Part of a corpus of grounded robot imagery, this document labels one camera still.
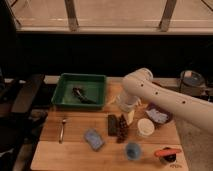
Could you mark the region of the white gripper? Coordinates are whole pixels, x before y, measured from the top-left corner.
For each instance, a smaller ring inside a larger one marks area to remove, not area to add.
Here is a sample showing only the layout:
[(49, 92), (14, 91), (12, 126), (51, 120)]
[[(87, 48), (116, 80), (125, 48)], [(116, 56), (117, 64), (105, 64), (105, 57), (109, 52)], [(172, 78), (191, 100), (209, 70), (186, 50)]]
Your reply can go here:
[(131, 96), (125, 92), (121, 92), (116, 97), (116, 103), (124, 112), (124, 117), (128, 125), (133, 122), (135, 108), (140, 104), (140, 99), (136, 96)]

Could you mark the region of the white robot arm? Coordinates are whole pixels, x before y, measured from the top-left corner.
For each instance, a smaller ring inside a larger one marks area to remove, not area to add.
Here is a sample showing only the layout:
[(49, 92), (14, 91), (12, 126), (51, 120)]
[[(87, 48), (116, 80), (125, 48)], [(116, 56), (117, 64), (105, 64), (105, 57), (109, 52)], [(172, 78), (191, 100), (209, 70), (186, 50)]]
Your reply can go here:
[(162, 88), (152, 82), (147, 68), (138, 69), (122, 79), (122, 91), (116, 100), (120, 108), (130, 111), (140, 98), (213, 134), (213, 103)]

